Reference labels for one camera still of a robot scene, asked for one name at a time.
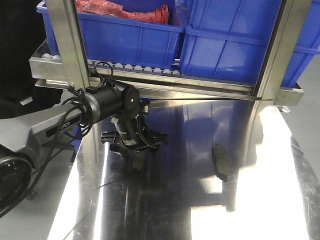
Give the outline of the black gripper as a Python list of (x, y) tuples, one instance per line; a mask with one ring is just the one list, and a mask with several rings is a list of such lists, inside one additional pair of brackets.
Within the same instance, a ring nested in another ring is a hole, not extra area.
[(151, 130), (146, 122), (145, 115), (151, 102), (142, 99), (135, 107), (124, 109), (111, 117), (115, 131), (101, 134), (100, 141), (114, 144), (117, 147), (137, 152), (157, 151), (160, 144), (168, 144), (168, 136)]

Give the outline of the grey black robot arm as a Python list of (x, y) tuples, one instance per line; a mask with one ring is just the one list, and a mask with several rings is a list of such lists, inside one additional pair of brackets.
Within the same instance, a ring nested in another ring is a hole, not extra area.
[(0, 214), (6, 215), (38, 183), (53, 157), (58, 138), (74, 126), (87, 134), (92, 126), (111, 118), (115, 131), (101, 136), (103, 143), (131, 151), (156, 151), (166, 134), (151, 130), (145, 114), (149, 101), (121, 81), (73, 91), (62, 105), (0, 121)]

